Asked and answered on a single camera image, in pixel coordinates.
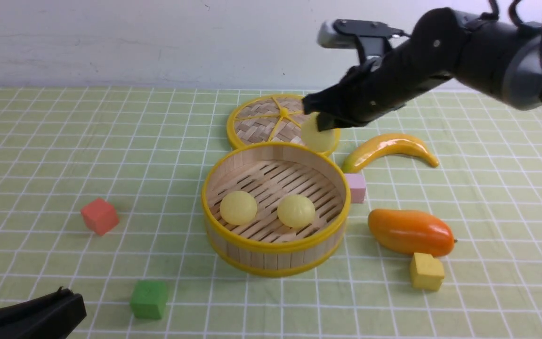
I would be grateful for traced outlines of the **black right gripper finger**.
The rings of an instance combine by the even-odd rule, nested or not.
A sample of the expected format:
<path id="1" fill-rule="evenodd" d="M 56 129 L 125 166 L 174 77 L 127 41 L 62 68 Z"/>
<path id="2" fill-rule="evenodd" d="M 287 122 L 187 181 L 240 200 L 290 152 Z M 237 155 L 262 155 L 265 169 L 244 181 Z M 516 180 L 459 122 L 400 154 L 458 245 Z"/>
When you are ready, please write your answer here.
<path id="1" fill-rule="evenodd" d="M 302 99 L 304 114 L 318 113 L 319 131 L 363 127 L 370 123 L 369 79 L 344 78 Z"/>

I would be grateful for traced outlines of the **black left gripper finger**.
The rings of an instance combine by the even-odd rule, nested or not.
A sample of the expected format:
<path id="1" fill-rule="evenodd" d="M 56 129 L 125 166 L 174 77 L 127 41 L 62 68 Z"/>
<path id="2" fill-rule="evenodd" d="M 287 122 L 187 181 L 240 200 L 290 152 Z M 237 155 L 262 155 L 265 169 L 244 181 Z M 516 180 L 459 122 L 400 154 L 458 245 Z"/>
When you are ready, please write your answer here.
<path id="1" fill-rule="evenodd" d="M 87 316 L 83 296 L 68 288 L 0 307 L 0 339 L 66 339 Z"/>

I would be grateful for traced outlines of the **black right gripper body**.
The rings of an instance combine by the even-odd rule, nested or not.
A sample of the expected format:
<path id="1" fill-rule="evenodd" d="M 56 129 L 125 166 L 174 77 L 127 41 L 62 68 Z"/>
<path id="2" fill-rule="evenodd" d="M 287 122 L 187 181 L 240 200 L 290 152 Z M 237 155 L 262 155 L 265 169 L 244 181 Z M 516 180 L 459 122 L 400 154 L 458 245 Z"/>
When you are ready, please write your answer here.
<path id="1" fill-rule="evenodd" d="M 460 12 L 449 7 L 428 11 L 410 38 L 374 66 L 348 71 L 346 118 L 367 125 L 450 80 L 466 40 Z"/>

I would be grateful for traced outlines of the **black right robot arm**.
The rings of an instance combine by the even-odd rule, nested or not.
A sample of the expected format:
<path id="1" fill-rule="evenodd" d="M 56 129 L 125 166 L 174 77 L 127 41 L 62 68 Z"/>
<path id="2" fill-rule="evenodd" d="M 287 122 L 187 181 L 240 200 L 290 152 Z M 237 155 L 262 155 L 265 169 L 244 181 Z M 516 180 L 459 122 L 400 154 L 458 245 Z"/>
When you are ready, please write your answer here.
<path id="1" fill-rule="evenodd" d="M 518 1 L 480 15 L 450 7 L 424 13 L 411 33 L 379 21 L 325 21 L 317 43 L 354 49 L 359 64 L 302 99 L 319 131 L 366 126 L 452 79 L 518 110 L 542 106 L 542 23 L 524 22 Z"/>

